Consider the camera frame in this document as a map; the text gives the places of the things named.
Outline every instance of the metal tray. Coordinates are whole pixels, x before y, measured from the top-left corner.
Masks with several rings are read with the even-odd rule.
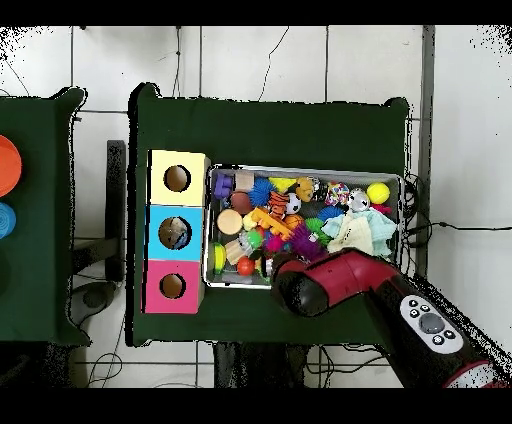
[[[209,193],[213,192],[213,187],[217,180],[217,174],[222,172],[225,175],[233,176],[236,171],[247,170],[254,173],[255,177],[315,177],[323,181],[341,181],[345,183],[349,189],[356,187],[366,190],[366,188],[374,182],[383,182],[390,189],[389,199],[386,201],[386,206],[392,208],[392,213],[389,218],[398,224],[398,231],[395,232],[393,238],[388,242],[391,251],[390,261],[396,262],[398,253],[401,251],[402,232],[405,227],[405,220],[403,216],[402,205],[404,204],[404,188],[405,182],[402,177],[395,174],[379,174],[367,172],[344,172],[344,171],[329,171],[329,170],[316,170],[316,169],[299,169],[299,168],[273,168],[273,167],[258,167],[258,166],[233,166],[233,165],[213,165],[208,170],[206,184]],[[218,214],[222,211],[222,202],[216,199],[213,195],[208,196],[210,199],[209,204],[205,208],[205,231],[204,231],[204,253],[203,253],[203,279],[210,287],[223,287],[223,288],[244,288],[244,289],[270,289],[263,278],[254,273],[249,277],[241,277],[236,272],[236,268],[226,262],[226,267],[220,275],[214,273],[214,255],[213,243],[219,242],[226,244],[227,242],[235,239],[237,236],[226,236],[222,234],[216,227],[215,222]],[[318,210],[325,207],[320,202],[310,202],[307,207],[315,207],[316,203]]]

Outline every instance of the green tablecloth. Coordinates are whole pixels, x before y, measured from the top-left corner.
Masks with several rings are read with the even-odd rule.
[[[136,191],[129,183],[127,329],[133,342],[385,345],[363,296],[320,317],[305,319],[281,310],[267,291],[207,287],[197,315],[142,314],[146,157],[148,149],[167,149],[204,153],[212,163],[403,175],[407,102],[397,98],[385,105],[244,103],[159,98],[155,89],[152,84],[141,84],[129,105],[128,178]]]
[[[0,198],[16,212],[0,240],[0,340],[88,342],[67,319],[71,276],[70,122],[78,88],[50,99],[0,97],[0,134],[22,158],[20,182]]]

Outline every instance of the blue box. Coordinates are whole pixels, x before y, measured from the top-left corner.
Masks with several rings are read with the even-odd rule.
[[[156,206],[149,207],[148,259],[200,261],[203,241],[203,213],[200,207]],[[183,218],[192,229],[190,242],[181,249],[168,249],[158,237],[160,224],[167,218]]]

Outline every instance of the blue bowl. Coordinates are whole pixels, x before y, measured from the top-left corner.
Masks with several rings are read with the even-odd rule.
[[[0,202],[0,239],[12,233],[16,226],[16,214],[10,206]]]

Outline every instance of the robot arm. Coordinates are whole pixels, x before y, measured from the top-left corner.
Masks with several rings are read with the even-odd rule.
[[[453,323],[383,260],[345,249],[310,264],[274,259],[272,293],[304,317],[367,293],[393,351],[390,365],[404,387],[506,387],[493,365]]]

